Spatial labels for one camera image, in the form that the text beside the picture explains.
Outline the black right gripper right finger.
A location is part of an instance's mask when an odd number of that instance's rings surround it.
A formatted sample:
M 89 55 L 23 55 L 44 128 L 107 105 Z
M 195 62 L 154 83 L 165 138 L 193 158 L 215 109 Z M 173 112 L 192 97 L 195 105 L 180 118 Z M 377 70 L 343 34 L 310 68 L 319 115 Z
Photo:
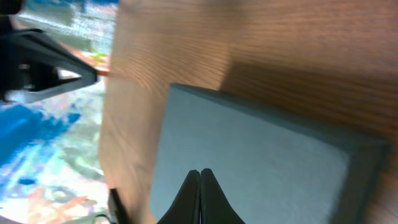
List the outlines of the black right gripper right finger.
M 244 224 L 211 169 L 201 171 L 200 212 L 202 224 Z

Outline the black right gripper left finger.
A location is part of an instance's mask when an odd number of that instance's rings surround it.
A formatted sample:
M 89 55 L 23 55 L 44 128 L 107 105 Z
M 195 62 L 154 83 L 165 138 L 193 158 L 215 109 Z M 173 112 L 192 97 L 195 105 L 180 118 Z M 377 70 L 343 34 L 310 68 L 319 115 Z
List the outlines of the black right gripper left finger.
M 171 206 L 157 224 L 199 224 L 200 181 L 200 173 L 190 170 Z

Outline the black gift box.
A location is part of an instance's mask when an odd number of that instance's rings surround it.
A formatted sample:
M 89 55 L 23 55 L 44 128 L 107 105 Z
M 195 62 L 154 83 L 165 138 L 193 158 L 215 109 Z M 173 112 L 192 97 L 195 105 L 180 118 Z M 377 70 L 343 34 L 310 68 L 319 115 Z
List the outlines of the black gift box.
M 169 88 L 150 193 L 158 222 L 211 169 L 244 223 L 359 223 L 391 144 L 215 90 Z

